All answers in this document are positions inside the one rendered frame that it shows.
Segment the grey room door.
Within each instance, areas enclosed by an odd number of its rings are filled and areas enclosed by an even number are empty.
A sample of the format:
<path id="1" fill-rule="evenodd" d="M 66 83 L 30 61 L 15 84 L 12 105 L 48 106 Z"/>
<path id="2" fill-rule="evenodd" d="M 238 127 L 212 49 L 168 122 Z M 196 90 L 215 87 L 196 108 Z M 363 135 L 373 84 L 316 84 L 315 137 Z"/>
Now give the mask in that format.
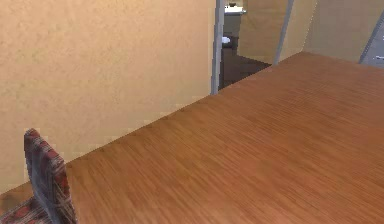
<path id="1" fill-rule="evenodd" d="M 384 69 L 384 11 L 368 39 L 359 63 Z"/>

